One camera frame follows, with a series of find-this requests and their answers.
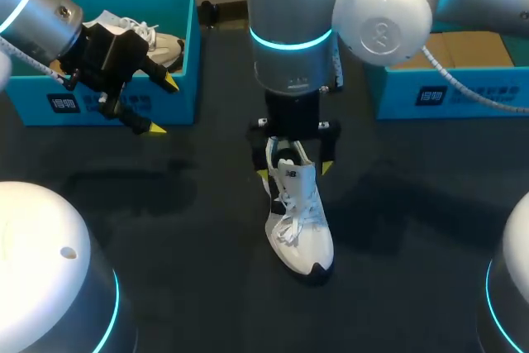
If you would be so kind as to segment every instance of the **blue box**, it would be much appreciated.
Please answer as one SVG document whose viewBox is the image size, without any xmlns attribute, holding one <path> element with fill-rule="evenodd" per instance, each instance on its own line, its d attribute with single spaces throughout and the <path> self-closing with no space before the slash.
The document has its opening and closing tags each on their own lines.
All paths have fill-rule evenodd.
<svg viewBox="0 0 529 353">
<path fill-rule="evenodd" d="M 157 31 L 185 38 L 182 71 L 173 74 L 180 88 L 178 93 L 166 93 L 149 81 L 145 74 L 135 75 L 122 94 L 122 101 L 142 116 L 159 125 L 190 125 L 194 122 L 200 61 L 200 26 L 195 0 L 72 0 L 84 11 L 85 21 L 91 21 L 103 10 L 120 17 L 147 21 L 159 25 Z M 98 94 L 83 84 L 70 93 L 52 78 L 13 60 L 13 74 L 7 95 L 26 126 L 112 126 L 98 113 Z M 61 113 L 51 106 L 53 98 L 73 94 L 79 110 Z"/>
<path fill-rule="evenodd" d="M 463 31 L 453 26 L 436 26 L 434 32 Z M 504 40 L 514 65 L 510 47 L 516 40 Z M 523 48 L 518 53 L 524 54 Z M 468 88 L 496 102 L 515 107 L 529 107 L 529 67 L 447 69 Z M 524 117 L 526 113 L 504 112 L 486 107 L 463 96 L 435 69 L 389 69 L 365 65 L 376 118 L 432 119 L 466 117 Z"/>
</svg>

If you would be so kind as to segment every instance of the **white sneaker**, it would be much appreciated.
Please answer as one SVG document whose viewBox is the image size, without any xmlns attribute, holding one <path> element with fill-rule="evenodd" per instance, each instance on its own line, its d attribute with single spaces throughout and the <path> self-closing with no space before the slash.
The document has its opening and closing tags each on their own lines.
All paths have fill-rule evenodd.
<svg viewBox="0 0 529 353">
<path fill-rule="evenodd" d="M 300 142 L 268 140 L 264 188 L 270 195 L 266 236 L 279 258 L 303 276 L 327 275 L 334 260 L 331 232 L 316 185 L 316 166 Z"/>
<path fill-rule="evenodd" d="M 114 35 L 133 30 L 143 40 L 149 43 L 147 55 L 156 64 L 162 64 L 169 72 L 174 72 L 183 63 L 184 43 L 176 36 L 156 32 L 156 26 L 147 26 L 146 22 L 139 23 L 132 18 L 120 18 L 111 12 L 104 11 L 93 21 L 85 22 L 87 28 L 101 24 Z"/>
</svg>

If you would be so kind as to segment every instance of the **white cable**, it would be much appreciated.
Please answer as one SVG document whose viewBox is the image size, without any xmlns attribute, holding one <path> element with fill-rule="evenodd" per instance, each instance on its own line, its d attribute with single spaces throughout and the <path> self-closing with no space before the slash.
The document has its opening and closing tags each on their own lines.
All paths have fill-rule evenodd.
<svg viewBox="0 0 529 353">
<path fill-rule="evenodd" d="M 55 72 L 53 69 L 48 68 L 47 66 L 41 64 L 40 62 L 32 59 L 29 55 L 23 53 L 18 48 L 16 48 L 14 45 L 6 41 L 3 37 L 0 36 L 0 49 L 4 50 L 4 52 L 13 55 L 17 57 L 20 61 L 25 62 L 26 64 L 30 65 L 32 68 L 42 72 L 43 74 L 46 74 L 56 80 L 59 84 L 64 85 L 64 77 L 59 75 L 57 72 Z"/>
<path fill-rule="evenodd" d="M 493 107 L 494 109 L 499 109 L 501 111 L 505 112 L 515 112 L 515 113 L 529 113 L 529 107 L 513 107 L 511 105 L 505 105 L 503 103 L 497 103 L 496 101 L 493 101 L 492 99 L 488 99 L 484 97 L 483 95 L 479 95 L 476 92 L 472 91 L 468 87 L 466 87 L 464 84 L 462 84 L 458 79 L 456 79 L 454 76 L 450 74 L 439 62 L 436 60 L 436 58 L 431 54 L 430 51 L 426 48 L 426 46 L 422 47 L 422 53 L 426 56 L 428 61 L 430 61 L 431 65 L 439 71 L 439 73 L 446 79 L 448 82 L 454 86 L 460 93 L 465 95 L 467 98 L 470 98 L 477 103 L 481 103 L 487 107 Z"/>
<path fill-rule="evenodd" d="M 342 88 L 344 85 L 344 74 L 341 70 L 340 49 L 338 48 L 338 33 L 332 33 L 332 65 L 336 77 L 336 86 Z"/>
</svg>

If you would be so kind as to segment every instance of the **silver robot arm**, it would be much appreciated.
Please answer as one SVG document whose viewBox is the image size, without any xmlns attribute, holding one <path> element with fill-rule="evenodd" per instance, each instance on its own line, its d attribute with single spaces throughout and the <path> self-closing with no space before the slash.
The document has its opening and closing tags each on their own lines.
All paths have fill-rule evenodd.
<svg viewBox="0 0 529 353">
<path fill-rule="evenodd" d="M 122 90 L 139 69 L 168 93 L 179 90 L 168 70 L 148 57 L 148 43 L 134 31 L 116 36 L 99 24 L 85 28 L 83 10 L 70 0 L 0 0 L 0 50 L 68 90 L 80 82 L 102 93 L 99 112 L 136 134 L 165 132 L 120 102 Z M 71 78 L 48 68 L 53 60 Z"/>
<path fill-rule="evenodd" d="M 434 21 L 529 36 L 529 0 L 336 0 L 335 28 L 364 62 L 405 61 L 426 43 Z"/>
<path fill-rule="evenodd" d="M 292 140 L 317 134 L 316 97 L 332 84 L 336 36 L 360 60 L 383 66 L 427 50 L 434 21 L 529 36 L 529 0 L 248 0 L 248 5 L 255 77 L 274 125 L 269 134 Z M 473 98 L 502 107 L 477 94 Z"/>
</svg>

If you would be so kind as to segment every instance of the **table surface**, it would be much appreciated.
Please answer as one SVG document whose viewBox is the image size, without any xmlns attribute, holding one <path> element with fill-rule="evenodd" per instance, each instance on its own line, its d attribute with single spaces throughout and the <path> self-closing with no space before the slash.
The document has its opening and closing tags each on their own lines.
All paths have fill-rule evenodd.
<svg viewBox="0 0 529 353">
<path fill-rule="evenodd" d="M 476 298 L 529 191 L 529 123 L 376 122 L 345 58 L 346 90 L 322 105 L 343 127 L 319 185 L 336 247 L 323 287 L 292 279 L 265 237 L 244 138 L 265 107 L 243 31 L 205 34 L 198 121 L 165 136 L 24 128 L 3 94 L 0 179 L 83 214 L 135 305 L 139 353 L 478 353 Z"/>
</svg>

